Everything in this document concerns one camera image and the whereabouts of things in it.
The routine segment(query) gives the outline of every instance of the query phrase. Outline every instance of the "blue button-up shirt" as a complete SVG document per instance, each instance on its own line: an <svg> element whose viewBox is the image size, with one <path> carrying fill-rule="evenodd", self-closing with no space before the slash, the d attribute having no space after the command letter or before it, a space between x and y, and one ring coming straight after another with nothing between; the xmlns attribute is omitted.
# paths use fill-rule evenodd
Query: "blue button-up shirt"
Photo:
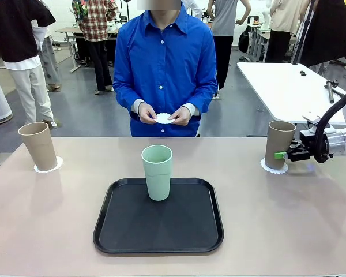
<svg viewBox="0 0 346 277"><path fill-rule="evenodd" d="M119 30L116 42L114 88L120 105L131 115L134 137L194 137L201 116L187 126L147 125L131 111L142 99L156 114L173 114L186 103L200 115L208 111L217 90L216 58L211 30L189 16L182 5L175 23L161 31L146 11Z"/></svg>

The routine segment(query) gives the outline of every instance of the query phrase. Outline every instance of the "mint green tumbler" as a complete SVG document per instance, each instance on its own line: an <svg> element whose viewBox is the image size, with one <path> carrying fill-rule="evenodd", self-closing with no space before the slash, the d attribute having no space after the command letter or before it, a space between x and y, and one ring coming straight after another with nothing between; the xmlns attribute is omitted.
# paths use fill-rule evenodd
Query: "mint green tumbler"
<svg viewBox="0 0 346 277"><path fill-rule="evenodd" d="M163 145L152 145L145 148L141 156L149 197L155 201L165 200L171 186L172 150Z"/></svg>

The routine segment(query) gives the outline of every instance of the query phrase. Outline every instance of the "brown cup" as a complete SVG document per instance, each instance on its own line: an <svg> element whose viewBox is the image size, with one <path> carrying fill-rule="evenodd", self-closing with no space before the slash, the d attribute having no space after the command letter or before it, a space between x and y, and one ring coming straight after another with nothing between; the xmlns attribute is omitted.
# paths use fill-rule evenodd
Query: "brown cup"
<svg viewBox="0 0 346 277"><path fill-rule="evenodd" d="M18 134L39 170L48 171L57 166L57 157L46 123L27 124L18 130Z"/></svg>
<svg viewBox="0 0 346 277"><path fill-rule="evenodd" d="M296 126L286 121L272 121L268 127L268 141L266 143L265 165L272 169L281 169L285 159L276 160L274 154L289 149L294 139Z"/></svg>

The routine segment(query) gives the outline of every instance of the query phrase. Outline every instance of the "hand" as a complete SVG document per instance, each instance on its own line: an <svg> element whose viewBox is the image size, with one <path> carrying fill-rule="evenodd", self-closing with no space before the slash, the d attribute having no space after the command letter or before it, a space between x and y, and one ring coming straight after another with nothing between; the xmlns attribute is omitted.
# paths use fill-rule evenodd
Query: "hand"
<svg viewBox="0 0 346 277"><path fill-rule="evenodd" d="M191 113L188 108L181 107L178 110L176 110L176 112L173 113L173 115L171 115L168 119L175 119L175 121L172 124L187 126L191 119Z"/></svg>
<svg viewBox="0 0 346 277"><path fill-rule="evenodd" d="M142 102L138 107L138 115L140 116L141 122L145 124L155 124L157 119L154 109L147 103Z"/></svg>

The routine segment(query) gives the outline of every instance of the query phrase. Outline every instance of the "cup rim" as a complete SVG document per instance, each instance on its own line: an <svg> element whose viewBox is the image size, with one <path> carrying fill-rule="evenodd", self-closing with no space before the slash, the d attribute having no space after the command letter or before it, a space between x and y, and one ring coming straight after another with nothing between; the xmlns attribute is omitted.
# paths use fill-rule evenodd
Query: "cup rim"
<svg viewBox="0 0 346 277"><path fill-rule="evenodd" d="M288 131L285 131L285 130L279 130L279 129L276 129L276 128L274 128L274 127L272 127L270 124L272 124L272 123L274 123L274 122L283 122L283 123L288 123L288 124L290 124L290 125L293 125L294 126L294 128L292 129L292 130L288 130ZM297 129L297 127L296 127L296 125L295 124L293 124L293 123L290 123L290 122L288 122L288 121L283 121L283 120L273 120L273 121L270 121L270 123L268 124L268 126L269 126L269 128L272 128L273 130L275 130L275 131L278 131L278 132L285 132L285 133L288 133L288 132L293 132L293 131L295 131L296 129Z"/></svg>
<svg viewBox="0 0 346 277"><path fill-rule="evenodd" d="M164 148L168 149L168 150L170 151L170 153L171 153L170 157L169 157L168 159L166 159L165 161L163 161L163 162L158 162L158 163L154 163L154 162L150 162L150 161L146 160L146 159L144 158L144 152L145 152L147 149L152 148L152 147L156 147L156 146L161 146L161 147L164 147ZM172 159L172 157L173 157L173 152L172 152L172 149L171 149L171 148L169 148L169 147L167 147L167 146L165 146L165 145L155 144L155 145L150 145L150 146L146 147L144 150L142 150L141 157L142 157L143 161L145 161L145 162L147 162L147 163L151 163L151 164L162 164L162 163L166 163L167 161L169 161L169 160Z"/></svg>
<svg viewBox="0 0 346 277"><path fill-rule="evenodd" d="M41 132L34 133L34 134L22 134L22 133L21 133L21 129L22 129L22 128L27 127L27 126L29 126L29 125L34 125L34 124L46 125L46 128L45 128L44 130L42 130ZM18 130L18 134L19 134L20 136L25 136L25 137L26 137L26 136L34 136L34 135L36 135L36 134L41 134L41 133L45 132L47 129L48 129L48 125L47 125L45 122L34 122L34 123L26 124L26 125L20 127L19 130Z"/></svg>

